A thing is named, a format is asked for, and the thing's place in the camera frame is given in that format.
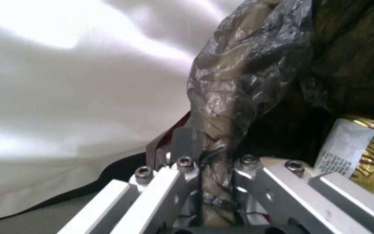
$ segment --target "screw head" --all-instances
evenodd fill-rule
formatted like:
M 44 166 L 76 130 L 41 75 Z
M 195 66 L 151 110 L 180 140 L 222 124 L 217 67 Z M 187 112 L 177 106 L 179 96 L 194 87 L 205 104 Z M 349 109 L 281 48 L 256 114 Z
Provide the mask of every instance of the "screw head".
M 153 177 L 153 169 L 149 166 L 140 166 L 135 170 L 135 179 L 140 185 L 148 184 Z
M 177 160 L 177 170 L 179 172 L 191 172 L 193 170 L 193 166 L 193 159 L 191 159 L 189 156 L 183 156 Z
M 252 154 L 245 154 L 240 158 L 240 164 L 245 169 L 255 169 L 258 163 L 260 162 L 260 159 Z
M 304 165 L 299 161 L 289 160 L 285 163 L 285 167 L 299 178 L 304 175 Z

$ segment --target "white fabric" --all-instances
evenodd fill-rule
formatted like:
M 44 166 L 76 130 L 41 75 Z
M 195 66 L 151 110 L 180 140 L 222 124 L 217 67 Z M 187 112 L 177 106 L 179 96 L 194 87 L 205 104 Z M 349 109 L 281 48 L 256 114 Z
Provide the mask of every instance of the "white fabric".
M 190 108 L 242 0 L 0 0 L 0 217 L 94 181 Z

